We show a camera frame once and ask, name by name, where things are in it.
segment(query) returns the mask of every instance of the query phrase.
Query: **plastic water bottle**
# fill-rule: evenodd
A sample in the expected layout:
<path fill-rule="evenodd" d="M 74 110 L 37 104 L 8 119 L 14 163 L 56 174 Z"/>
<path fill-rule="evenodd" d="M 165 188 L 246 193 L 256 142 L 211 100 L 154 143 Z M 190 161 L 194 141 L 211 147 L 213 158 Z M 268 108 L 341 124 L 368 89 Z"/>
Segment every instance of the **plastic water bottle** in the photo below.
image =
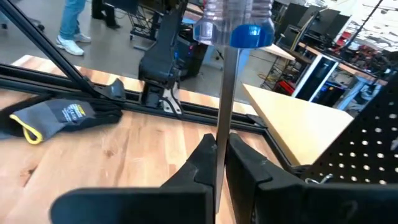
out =
<path fill-rule="evenodd" d="M 194 25 L 193 38 L 207 45 L 241 49 L 270 46 L 273 0 L 207 0 L 203 17 Z"/>

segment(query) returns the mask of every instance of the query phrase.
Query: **person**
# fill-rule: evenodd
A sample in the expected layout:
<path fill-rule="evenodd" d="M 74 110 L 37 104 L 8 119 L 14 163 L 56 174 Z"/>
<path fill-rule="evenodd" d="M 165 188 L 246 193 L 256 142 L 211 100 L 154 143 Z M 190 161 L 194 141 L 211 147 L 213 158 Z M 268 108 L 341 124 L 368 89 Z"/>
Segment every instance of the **person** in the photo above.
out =
<path fill-rule="evenodd" d="M 102 0 L 92 0 L 91 2 L 91 17 L 93 19 L 101 19 L 105 21 L 107 27 L 111 29 L 118 29 L 121 26 L 116 22 L 114 14 L 114 7 L 103 4 Z"/>
<path fill-rule="evenodd" d="M 85 8 L 86 0 L 65 0 L 57 47 L 66 52 L 82 56 L 84 50 L 76 42 L 90 43 L 91 37 L 81 33 L 78 16 Z"/>

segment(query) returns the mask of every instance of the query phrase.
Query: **white sneaker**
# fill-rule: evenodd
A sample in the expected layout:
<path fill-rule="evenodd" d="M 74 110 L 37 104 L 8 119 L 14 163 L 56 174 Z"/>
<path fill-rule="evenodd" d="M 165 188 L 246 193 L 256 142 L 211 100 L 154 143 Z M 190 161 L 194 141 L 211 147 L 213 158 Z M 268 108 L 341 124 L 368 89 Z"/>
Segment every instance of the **white sneaker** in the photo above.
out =
<path fill-rule="evenodd" d="M 60 49 L 65 49 L 68 53 L 76 56 L 82 56 L 85 51 L 81 49 L 74 40 L 65 40 L 58 35 L 57 37 L 57 47 Z"/>
<path fill-rule="evenodd" d="M 80 34 L 75 34 L 75 41 L 76 42 L 82 42 L 82 43 L 91 43 L 91 37 L 86 36 L 82 33 Z"/>

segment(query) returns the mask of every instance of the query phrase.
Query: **yellow glove trim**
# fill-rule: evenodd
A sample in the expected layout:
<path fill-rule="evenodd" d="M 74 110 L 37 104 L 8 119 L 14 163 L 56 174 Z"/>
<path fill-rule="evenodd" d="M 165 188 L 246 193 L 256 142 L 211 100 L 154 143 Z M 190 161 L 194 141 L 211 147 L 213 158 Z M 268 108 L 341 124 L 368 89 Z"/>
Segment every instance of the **yellow glove trim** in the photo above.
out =
<path fill-rule="evenodd" d="M 10 118 L 17 121 L 20 125 L 22 125 L 22 128 L 24 130 L 24 136 L 25 136 L 27 142 L 29 142 L 31 144 L 38 144 L 43 141 L 42 133 L 38 132 L 36 129 L 30 127 L 29 125 L 25 124 L 14 114 L 10 115 Z M 31 139 L 29 132 L 31 132 L 34 136 L 36 136 L 36 139 Z"/>

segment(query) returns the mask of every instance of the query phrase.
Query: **wooden table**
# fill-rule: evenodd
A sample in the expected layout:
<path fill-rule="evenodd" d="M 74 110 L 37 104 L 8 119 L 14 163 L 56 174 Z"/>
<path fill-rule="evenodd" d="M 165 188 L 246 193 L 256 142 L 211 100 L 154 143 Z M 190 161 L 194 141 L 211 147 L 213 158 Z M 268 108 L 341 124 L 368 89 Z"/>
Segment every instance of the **wooden table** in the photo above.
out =
<path fill-rule="evenodd" d="M 14 65 L 62 73 L 46 59 L 26 55 Z M 96 83 L 121 78 L 125 87 L 140 90 L 142 82 L 78 67 Z M 0 89 L 0 109 L 30 94 Z M 218 99 L 183 91 L 183 100 L 216 106 Z M 235 111 L 252 112 L 235 103 Z M 49 223 L 49 207 L 61 194 L 79 187 L 158 187 L 182 166 L 206 133 L 216 128 L 175 119 L 123 111 L 117 125 L 78 133 L 60 133 L 30 145 L 24 139 L 0 141 L 0 223 Z M 280 165 L 264 138 L 238 132 L 250 146 Z M 234 223 L 224 180 L 217 223 Z"/>
<path fill-rule="evenodd" d="M 304 43 L 298 43 L 298 45 L 300 47 L 305 47 L 306 50 L 308 50 L 309 52 L 311 52 L 311 53 L 313 53 L 315 55 L 321 54 L 321 52 L 319 50 L 316 50 L 316 49 L 314 49 L 312 47 L 309 47 L 309 46 L 305 46 Z M 366 74 L 366 73 L 364 73 L 364 72 L 362 72 L 360 70 L 351 68 L 351 67 L 349 67 L 349 66 L 347 66 L 347 65 L 345 65 L 343 63 L 339 63 L 338 68 L 340 68 L 341 70 L 344 70 L 344 71 L 346 71 L 346 72 L 348 72 L 348 73 L 350 73 L 352 75 L 355 75 L 357 77 L 361 77 L 361 78 L 365 78 L 367 80 L 370 80 L 371 82 L 373 82 L 374 79 L 375 79 L 373 76 L 368 75 L 368 74 Z M 378 80 L 377 83 L 380 84 L 380 85 L 387 85 L 387 82 L 384 81 L 384 80 Z"/>
<path fill-rule="evenodd" d="M 291 54 L 287 53 L 286 51 L 282 50 L 280 47 L 272 44 L 269 47 L 261 47 L 259 50 L 263 50 L 265 52 L 271 53 L 273 55 L 285 58 L 287 60 L 295 60 L 295 57 L 291 56 Z"/>
<path fill-rule="evenodd" d="M 353 120 L 344 111 L 243 86 L 254 109 L 295 166 L 313 164 Z"/>
<path fill-rule="evenodd" d="M 184 12 L 184 18 L 191 21 L 198 21 L 203 15 L 203 10 L 199 6 L 192 3 L 187 4 L 187 10 Z"/>

